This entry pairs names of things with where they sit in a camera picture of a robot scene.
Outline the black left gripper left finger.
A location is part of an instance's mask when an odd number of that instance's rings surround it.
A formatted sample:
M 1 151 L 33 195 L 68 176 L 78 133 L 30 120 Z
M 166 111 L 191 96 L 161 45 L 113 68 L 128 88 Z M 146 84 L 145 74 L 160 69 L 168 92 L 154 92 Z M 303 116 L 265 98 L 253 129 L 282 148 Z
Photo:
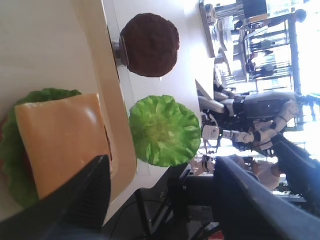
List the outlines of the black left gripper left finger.
M 2 240 L 104 240 L 111 196 L 107 155 L 93 158 L 54 192 L 0 223 Z

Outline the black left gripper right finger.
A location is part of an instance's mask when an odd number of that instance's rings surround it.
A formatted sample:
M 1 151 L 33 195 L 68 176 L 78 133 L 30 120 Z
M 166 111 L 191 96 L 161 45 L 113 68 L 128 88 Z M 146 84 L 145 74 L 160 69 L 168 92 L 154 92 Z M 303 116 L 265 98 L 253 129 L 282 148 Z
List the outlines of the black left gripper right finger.
M 228 157 L 214 170 L 214 217 L 226 240 L 318 240 L 320 220 L 273 195 Z

